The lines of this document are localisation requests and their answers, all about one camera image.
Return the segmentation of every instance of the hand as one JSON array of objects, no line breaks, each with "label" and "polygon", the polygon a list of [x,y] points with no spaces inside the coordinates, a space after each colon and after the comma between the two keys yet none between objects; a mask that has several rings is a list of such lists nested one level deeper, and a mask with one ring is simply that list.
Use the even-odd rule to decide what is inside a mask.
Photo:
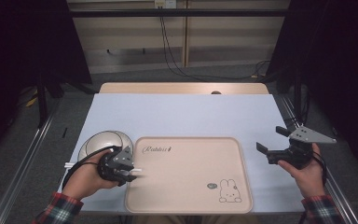
[{"label": "hand", "polygon": [[[109,150],[100,152],[85,162],[94,162],[98,164],[101,156],[109,152]],[[94,194],[98,189],[111,189],[117,185],[117,181],[103,180],[100,178],[97,171],[97,165],[84,164],[72,174],[71,178],[66,183],[65,188],[62,190],[62,194],[80,201],[83,198]]]},{"label": "hand", "polygon": [[[312,149],[320,154],[321,150],[315,143],[312,143]],[[278,164],[296,180],[304,198],[325,195],[322,167],[317,161],[311,160],[310,164],[302,170],[297,170],[287,161],[278,161]]]}]

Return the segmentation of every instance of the horizontal black bar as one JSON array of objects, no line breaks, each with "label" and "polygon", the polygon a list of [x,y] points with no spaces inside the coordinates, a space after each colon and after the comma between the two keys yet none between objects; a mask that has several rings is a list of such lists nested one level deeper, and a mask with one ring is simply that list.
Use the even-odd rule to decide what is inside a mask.
[{"label": "horizontal black bar", "polygon": [[73,18],[92,17],[285,17],[304,16],[309,10],[293,11],[287,9],[73,9]]}]

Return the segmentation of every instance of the bunny drawing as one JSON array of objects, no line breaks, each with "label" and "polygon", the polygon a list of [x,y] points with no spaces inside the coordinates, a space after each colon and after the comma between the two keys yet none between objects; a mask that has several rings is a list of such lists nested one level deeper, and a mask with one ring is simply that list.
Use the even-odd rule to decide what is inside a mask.
[{"label": "bunny drawing", "polygon": [[240,192],[232,179],[220,181],[220,203],[240,203]]}]

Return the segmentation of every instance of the beige tray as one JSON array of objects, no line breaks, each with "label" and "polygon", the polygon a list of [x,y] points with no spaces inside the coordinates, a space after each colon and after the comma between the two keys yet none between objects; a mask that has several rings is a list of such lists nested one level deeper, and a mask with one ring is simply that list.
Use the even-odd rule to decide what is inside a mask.
[{"label": "beige tray", "polygon": [[141,214],[244,214],[252,195],[241,147],[229,137],[144,137],[133,150],[137,179],[127,209]]}]

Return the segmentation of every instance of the plaid shirt sleeve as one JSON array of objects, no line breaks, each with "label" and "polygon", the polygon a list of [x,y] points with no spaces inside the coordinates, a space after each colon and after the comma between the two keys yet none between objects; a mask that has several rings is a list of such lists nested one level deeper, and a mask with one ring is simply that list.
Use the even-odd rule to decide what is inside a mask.
[{"label": "plaid shirt sleeve", "polygon": [[307,219],[310,224],[344,223],[330,195],[309,197],[301,202],[307,211]]},{"label": "plaid shirt sleeve", "polygon": [[79,214],[83,203],[61,193],[55,192],[52,195],[51,203],[34,220],[33,224],[54,223],[69,224]]}]

